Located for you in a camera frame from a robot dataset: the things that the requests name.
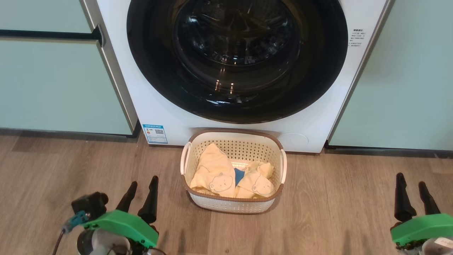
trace cartoon bear face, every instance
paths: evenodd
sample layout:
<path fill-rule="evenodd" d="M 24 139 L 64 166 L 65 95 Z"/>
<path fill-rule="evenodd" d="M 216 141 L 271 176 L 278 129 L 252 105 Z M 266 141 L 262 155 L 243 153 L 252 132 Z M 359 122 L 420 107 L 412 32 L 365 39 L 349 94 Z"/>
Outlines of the cartoon bear face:
<path fill-rule="evenodd" d="M 209 184 L 211 191 L 222 192 L 228 190 L 233 185 L 233 177 L 220 173 L 219 176 L 214 177 Z"/>
<path fill-rule="evenodd" d="M 252 190 L 260 195 L 267 196 L 274 191 L 274 185 L 264 176 L 260 175 L 252 186 Z"/>

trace wooden floor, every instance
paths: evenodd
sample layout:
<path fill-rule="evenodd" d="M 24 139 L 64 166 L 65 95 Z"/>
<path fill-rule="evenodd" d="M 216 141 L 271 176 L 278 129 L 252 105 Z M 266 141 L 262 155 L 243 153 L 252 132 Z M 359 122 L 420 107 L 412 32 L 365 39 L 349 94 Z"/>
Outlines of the wooden floor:
<path fill-rule="evenodd" d="M 195 206 L 179 178 L 181 148 L 138 140 L 32 132 L 0 133 L 0 254 L 48 255 L 71 201 L 95 191 L 116 207 L 138 181 L 136 214 L 153 175 L 160 177 L 158 247 L 168 255 L 397 254 L 390 238 L 395 176 L 403 172 L 413 207 L 425 181 L 442 212 L 453 213 L 453 160 L 321 154 L 288 156 L 283 193 L 261 215 L 223 214 Z M 58 254 L 77 254 L 81 228 Z"/>

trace blue cloth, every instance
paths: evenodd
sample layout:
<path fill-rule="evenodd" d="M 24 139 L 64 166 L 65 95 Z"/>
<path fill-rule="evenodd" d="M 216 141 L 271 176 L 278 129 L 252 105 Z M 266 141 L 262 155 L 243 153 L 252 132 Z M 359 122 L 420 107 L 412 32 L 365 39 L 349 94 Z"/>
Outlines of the blue cloth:
<path fill-rule="evenodd" d="M 237 184 L 242 180 L 242 178 L 244 178 L 245 172 L 235 168 L 234 173 L 235 173 L 235 181 L 236 181 L 236 186 L 237 186 Z"/>

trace laundry basket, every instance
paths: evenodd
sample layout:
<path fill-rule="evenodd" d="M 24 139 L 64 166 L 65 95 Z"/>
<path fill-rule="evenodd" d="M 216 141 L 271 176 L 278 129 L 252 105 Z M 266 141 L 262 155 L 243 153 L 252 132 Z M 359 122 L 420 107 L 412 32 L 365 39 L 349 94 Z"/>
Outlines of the laundry basket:
<path fill-rule="evenodd" d="M 205 148 L 214 143 L 231 160 L 233 167 L 244 168 L 251 161 L 270 162 L 274 166 L 270 181 L 277 190 L 267 198 L 229 198 L 202 194 L 189 185 Z M 183 185 L 200 207 L 230 213 L 260 213 L 269 209 L 281 193 L 286 178 L 286 153 L 273 136 L 243 129 L 211 129 L 194 134 L 184 146 L 181 156 Z"/>

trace green plastic part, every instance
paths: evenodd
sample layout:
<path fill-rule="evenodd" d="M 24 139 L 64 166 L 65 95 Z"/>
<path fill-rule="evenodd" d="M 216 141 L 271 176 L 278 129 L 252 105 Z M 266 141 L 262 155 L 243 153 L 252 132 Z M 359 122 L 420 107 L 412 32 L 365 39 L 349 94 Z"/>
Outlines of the green plastic part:
<path fill-rule="evenodd" d="M 414 218 L 390 230 L 392 240 L 400 245 L 412 241 L 453 236 L 453 217 L 448 214 L 431 214 Z"/>
<path fill-rule="evenodd" d="M 148 249 L 155 247 L 159 239 L 159 234 L 140 217 L 120 210 L 106 212 L 101 217 L 89 221 L 83 226 L 91 230 L 100 228 L 125 236 L 141 243 Z"/>

